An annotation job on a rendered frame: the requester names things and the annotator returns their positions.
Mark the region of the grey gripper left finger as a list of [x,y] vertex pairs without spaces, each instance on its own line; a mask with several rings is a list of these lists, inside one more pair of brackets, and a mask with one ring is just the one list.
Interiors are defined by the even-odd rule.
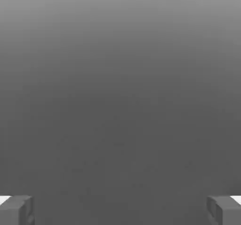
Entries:
[[0,195],[0,225],[35,225],[34,198]]

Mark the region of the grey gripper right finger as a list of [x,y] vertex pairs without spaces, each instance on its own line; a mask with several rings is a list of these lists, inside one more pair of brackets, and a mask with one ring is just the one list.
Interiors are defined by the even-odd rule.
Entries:
[[211,225],[241,225],[241,195],[208,196],[206,209]]

